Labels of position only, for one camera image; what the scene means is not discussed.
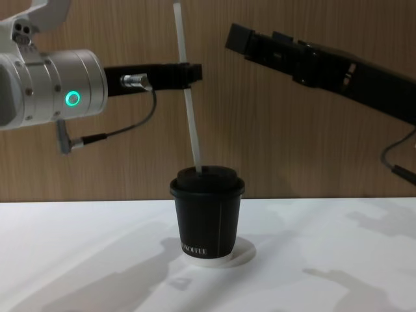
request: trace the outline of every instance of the green led ring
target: green led ring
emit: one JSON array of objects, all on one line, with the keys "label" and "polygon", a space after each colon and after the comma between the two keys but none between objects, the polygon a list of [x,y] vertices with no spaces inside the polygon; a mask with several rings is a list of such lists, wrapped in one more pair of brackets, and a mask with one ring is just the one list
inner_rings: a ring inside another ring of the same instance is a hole
[{"label": "green led ring", "polygon": [[[77,97],[77,101],[76,102],[71,102],[71,97],[72,96],[76,96]],[[77,106],[79,104],[81,100],[81,95],[77,92],[77,91],[69,91],[68,94],[66,94],[65,97],[65,102],[67,104],[67,106]]]}]

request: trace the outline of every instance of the black paper cup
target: black paper cup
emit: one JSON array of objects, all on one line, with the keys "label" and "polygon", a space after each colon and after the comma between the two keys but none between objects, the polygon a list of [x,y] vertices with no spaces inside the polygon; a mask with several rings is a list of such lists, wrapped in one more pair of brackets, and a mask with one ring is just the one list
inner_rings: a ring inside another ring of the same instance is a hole
[{"label": "black paper cup", "polygon": [[244,181],[229,168],[204,166],[180,171],[170,183],[185,254],[199,259],[231,255],[237,236]]}]

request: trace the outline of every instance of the wooden wall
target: wooden wall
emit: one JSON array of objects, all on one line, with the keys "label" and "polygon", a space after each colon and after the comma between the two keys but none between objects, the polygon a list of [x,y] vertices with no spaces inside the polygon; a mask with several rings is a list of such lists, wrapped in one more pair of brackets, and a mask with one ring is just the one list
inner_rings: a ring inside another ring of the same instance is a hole
[{"label": "wooden wall", "polygon": [[[0,0],[0,18],[28,0]],[[203,64],[193,95],[205,164],[238,170],[246,197],[415,196],[380,151],[411,126],[293,83],[224,49],[233,22],[279,31],[416,77],[414,0],[183,0],[188,58]],[[87,48],[105,66],[176,62],[171,0],[74,0],[67,22],[37,38],[42,51]],[[145,127],[59,155],[53,124],[0,133],[0,201],[170,198],[192,165],[183,93],[158,93]],[[113,98],[100,116],[69,122],[72,136],[139,120],[150,95]],[[391,154],[416,170],[415,142]]]}]

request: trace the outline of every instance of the white straw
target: white straw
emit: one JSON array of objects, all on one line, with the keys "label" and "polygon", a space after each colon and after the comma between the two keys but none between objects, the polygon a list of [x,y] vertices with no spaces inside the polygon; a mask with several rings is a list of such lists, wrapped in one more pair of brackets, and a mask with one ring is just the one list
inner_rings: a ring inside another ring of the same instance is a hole
[{"label": "white straw", "polygon": [[[180,0],[174,0],[175,23],[177,33],[177,44],[179,48],[179,61],[188,62],[187,49],[185,45],[185,33],[183,31],[183,19]],[[190,135],[190,145],[192,146],[192,154],[194,156],[194,165],[197,172],[202,173],[200,143],[198,140],[198,132],[196,131],[194,105],[192,103],[192,93],[190,89],[184,90],[185,103],[187,105],[188,126]]]}]

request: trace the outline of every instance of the black cable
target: black cable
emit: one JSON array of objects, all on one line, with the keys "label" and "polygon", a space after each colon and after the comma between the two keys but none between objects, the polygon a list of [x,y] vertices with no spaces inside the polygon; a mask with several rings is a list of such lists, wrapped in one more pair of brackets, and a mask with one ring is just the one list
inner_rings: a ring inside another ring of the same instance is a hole
[{"label": "black cable", "polygon": [[123,128],[123,129],[120,129],[120,130],[117,130],[117,131],[107,133],[107,137],[111,137],[111,136],[113,137],[114,135],[119,135],[120,133],[128,132],[130,130],[133,130],[135,128],[138,128],[138,127],[146,124],[153,117],[153,115],[155,114],[156,107],[157,107],[156,91],[154,91],[152,89],[151,94],[153,96],[153,106],[151,107],[151,110],[150,110],[149,114],[141,122],[135,123],[134,125],[130,125],[129,127],[126,127],[126,128]]},{"label": "black cable", "polygon": [[411,131],[411,133],[409,133],[408,135],[406,135],[403,139],[401,139],[400,141],[397,141],[393,144],[391,144],[390,146],[386,147],[383,152],[382,152],[382,156],[380,157],[380,160],[382,161],[382,163],[388,167],[388,169],[392,170],[394,168],[394,166],[387,160],[387,154],[393,149],[396,148],[397,146],[405,143],[407,140],[409,140],[413,135],[416,135],[416,128],[414,130]]},{"label": "black cable", "polygon": [[88,145],[88,144],[92,144],[101,140],[105,140],[109,137],[113,137],[114,135],[119,135],[125,132],[128,132],[130,130],[136,129],[138,127],[141,127],[142,125],[146,124],[155,114],[156,108],[157,108],[157,96],[156,96],[156,91],[152,90],[151,94],[153,96],[153,106],[151,107],[151,110],[149,112],[149,114],[140,122],[135,123],[133,125],[130,125],[129,127],[125,127],[110,133],[100,133],[97,135],[89,135],[89,136],[83,136],[81,137],[81,141],[82,141],[82,146]]},{"label": "black cable", "polygon": [[405,141],[409,140],[413,135],[416,135],[416,128],[414,130],[412,130],[411,133],[409,133],[408,135],[406,135],[402,140],[397,141],[394,144],[391,144],[390,146],[386,147],[383,150],[381,161],[382,163],[388,167],[388,169],[391,170],[392,173],[398,175],[399,177],[401,177],[402,179],[405,179],[407,182],[416,185],[416,174],[410,170],[407,170],[401,166],[398,165],[392,165],[390,162],[388,162],[387,160],[387,154],[395,147],[401,145],[402,143],[405,143]]}]

